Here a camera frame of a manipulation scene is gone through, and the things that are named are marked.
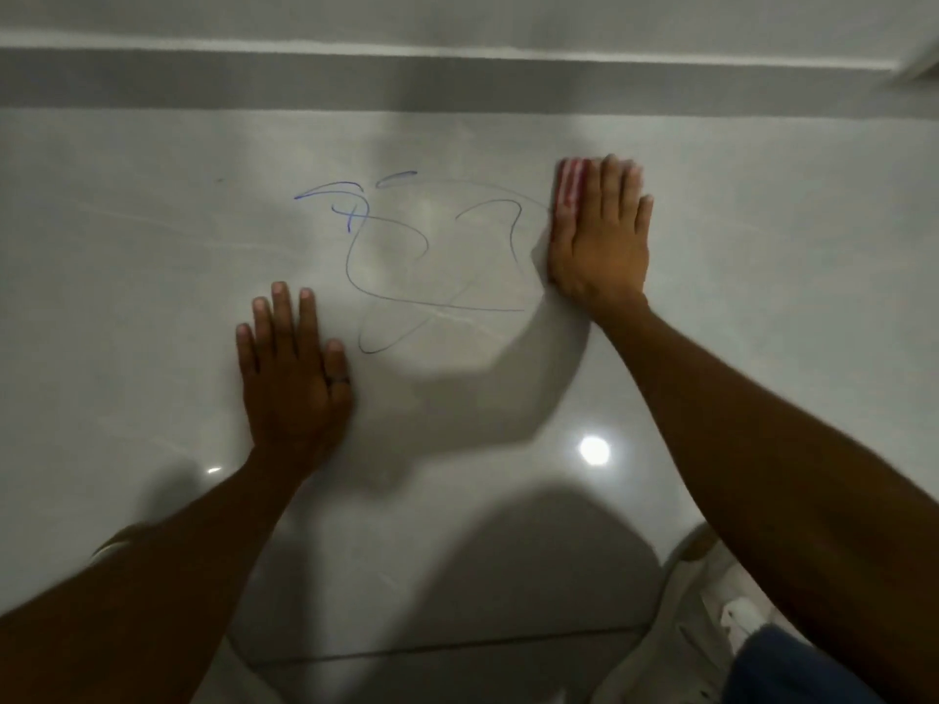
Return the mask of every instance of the forearm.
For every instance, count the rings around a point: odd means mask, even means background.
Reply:
[[[255,449],[141,541],[0,618],[9,700],[189,701],[299,486],[295,459]]]
[[[600,323],[698,507],[767,594],[883,694],[922,693],[939,664],[920,626],[937,615],[935,503],[644,304]]]

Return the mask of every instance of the grout line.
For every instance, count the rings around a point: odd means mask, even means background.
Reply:
[[[374,657],[395,657],[407,654],[427,654],[429,652],[460,651],[474,648],[498,647],[519,645],[530,642],[547,642],[560,639],[589,638],[606,635],[622,635],[625,633],[645,632],[647,625],[607,627],[595,630],[575,630],[568,633],[554,633],[550,635],[522,635],[515,638],[492,638],[486,640],[468,640],[466,642],[451,642],[438,645],[418,645],[414,647],[391,648],[388,650],[346,652],[344,654],[327,654],[311,657],[286,657],[283,659],[268,660],[267,662],[251,662],[252,668],[271,669],[276,667],[296,666],[298,664],[319,664],[322,662],[344,662],[346,660],[368,659]]]
[[[26,30],[0,32],[0,49],[35,48],[60,50],[215,51],[269,54],[320,54],[324,56],[391,56],[456,59],[594,62],[599,64],[662,64],[689,66],[772,66],[808,69],[896,71],[896,62],[884,59],[840,57],[786,57],[745,54],[671,54],[660,52],[609,52],[545,50],[512,46],[415,46],[316,42],[302,39],[203,39],[134,34],[88,34]]]

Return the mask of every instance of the hand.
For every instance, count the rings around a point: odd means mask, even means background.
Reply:
[[[558,202],[548,273],[594,320],[624,304],[646,305],[652,198],[641,193],[640,166],[608,155],[602,167],[597,160],[587,164],[576,218]]]
[[[306,477],[346,433],[352,412],[346,353],[335,339],[320,351],[312,291],[300,290],[296,328],[288,285],[274,283],[270,292],[273,315],[266,298],[255,298],[253,333],[248,324],[236,332],[244,406],[254,446],[297,457]]]

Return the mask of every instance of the bright light spot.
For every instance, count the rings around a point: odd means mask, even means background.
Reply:
[[[581,440],[581,457],[590,466],[603,466],[609,462],[609,443],[601,437],[588,435]]]

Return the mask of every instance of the finger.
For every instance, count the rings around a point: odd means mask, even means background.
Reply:
[[[592,158],[584,170],[581,190],[581,211],[578,220],[583,228],[592,227],[600,219],[600,161]]]
[[[636,234],[644,240],[649,239],[651,211],[654,204],[655,198],[651,195],[646,195],[640,200],[640,206],[636,211]]]
[[[633,228],[636,225],[636,213],[639,211],[641,194],[642,166],[632,163],[623,178],[623,189],[620,193],[620,223],[627,228]]]
[[[320,371],[319,325],[316,322],[316,297],[307,288],[299,291],[299,324],[297,325],[297,352],[300,360],[308,361]]]
[[[554,212],[551,245],[547,252],[547,275],[552,282],[557,283],[564,263],[574,255],[574,235],[577,231],[574,212],[567,205],[559,204]]]
[[[349,384],[349,368],[346,349],[341,342],[329,339],[323,353],[323,374],[330,386],[330,398],[340,412],[352,410],[352,386]]]
[[[270,286],[270,295],[274,297],[274,353],[282,358],[296,357],[290,289],[284,282],[275,282]]]
[[[254,354],[254,338],[251,327],[241,324],[235,329],[235,344],[238,346],[238,365],[242,377],[257,373],[257,356]]]
[[[254,311],[254,354],[260,370],[274,357],[274,337],[270,320],[270,305],[263,296],[252,302]]]
[[[600,216],[607,222],[620,223],[620,189],[623,186],[623,164],[614,154],[603,159],[600,169]]]

